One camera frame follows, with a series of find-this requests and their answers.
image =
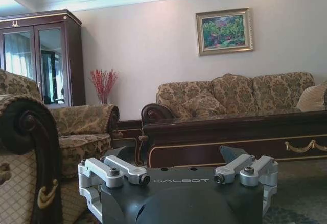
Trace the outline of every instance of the sofa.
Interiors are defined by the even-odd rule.
[[[172,82],[158,87],[156,103],[142,109],[142,122],[170,118],[208,118],[221,114],[296,110],[303,91],[314,86],[308,72],[253,78],[225,74],[212,81]]]
[[[104,155],[115,105],[49,110],[37,84],[0,69],[0,222],[73,223],[87,208],[77,165]]]

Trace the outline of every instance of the cabinet door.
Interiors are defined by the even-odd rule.
[[[36,81],[33,27],[0,30],[0,67]]]
[[[70,106],[64,32],[63,23],[34,26],[38,81],[50,108]]]

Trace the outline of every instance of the vase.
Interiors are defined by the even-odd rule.
[[[101,95],[101,94],[98,94],[98,98],[99,98],[99,101],[100,101],[100,104],[108,104],[108,95]]]

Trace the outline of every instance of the carpet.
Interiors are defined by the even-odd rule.
[[[327,160],[280,162],[278,190],[263,224],[327,223]],[[98,224],[86,210],[77,224]]]

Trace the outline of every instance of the framed painting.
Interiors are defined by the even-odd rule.
[[[199,56],[253,50],[249,8],[196,14]]]

